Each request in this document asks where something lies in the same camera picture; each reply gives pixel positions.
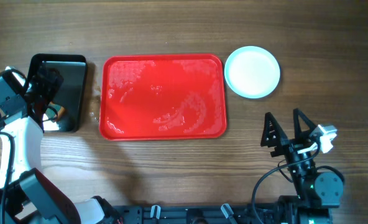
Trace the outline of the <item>green orange sponge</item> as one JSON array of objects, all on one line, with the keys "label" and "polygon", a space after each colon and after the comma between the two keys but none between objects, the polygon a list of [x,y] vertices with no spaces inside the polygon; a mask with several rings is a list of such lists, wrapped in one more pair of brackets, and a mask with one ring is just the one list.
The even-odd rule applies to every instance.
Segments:
[{"label": "green orange sponge", "polygon": [[46,114],[47,114],[49,119],[51,119],[53,121],[57,121],[62,117],[64,112],[65,112],[65,108],[63,106],[50,103],[48,105],[48,109],[47,109]]}]

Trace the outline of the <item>white plate top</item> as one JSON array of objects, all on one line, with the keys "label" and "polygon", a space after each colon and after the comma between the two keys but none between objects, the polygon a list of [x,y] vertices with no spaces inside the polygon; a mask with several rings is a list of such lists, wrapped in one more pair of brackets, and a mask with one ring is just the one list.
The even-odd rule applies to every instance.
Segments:
[{"label": "white plate top", "polygon": [[233,51],[224,66],[224,78],[237,95],[259,99],[271,94],[280,82],[277,59],[257,46],[240,47]]}]

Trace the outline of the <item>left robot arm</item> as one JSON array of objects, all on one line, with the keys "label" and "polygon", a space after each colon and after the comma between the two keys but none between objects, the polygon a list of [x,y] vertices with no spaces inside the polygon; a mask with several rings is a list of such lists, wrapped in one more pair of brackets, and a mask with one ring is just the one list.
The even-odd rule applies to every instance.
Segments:
[{"label": "left robot arm", "polygon": [[73,203],[40,170],[44,114],[63,83],[54,68],[24,76],[0,73],[0,223],[122,223],[122,215],[94,196]]}]

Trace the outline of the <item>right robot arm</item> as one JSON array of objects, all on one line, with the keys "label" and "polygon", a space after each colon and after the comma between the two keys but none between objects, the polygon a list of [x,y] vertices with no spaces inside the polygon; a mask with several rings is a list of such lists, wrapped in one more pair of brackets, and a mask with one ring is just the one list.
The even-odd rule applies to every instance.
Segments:
[{"label": "right robot arm", "polygon": [[286,179],[294,185],[296,195],[282,195],[275,203],[251,202],[259,223],[331,223],[331,209],[340,206],[345,178],[331,166],[316,166],[319,153],[333,148],[337,129],[331,124],[315,124],[298,108],[293,110],[295,136],[289,139],[272,113],[266,113],[260,145],[271,147],[272,157],[282,156],[285,164],[262,176],[289,171]]}]

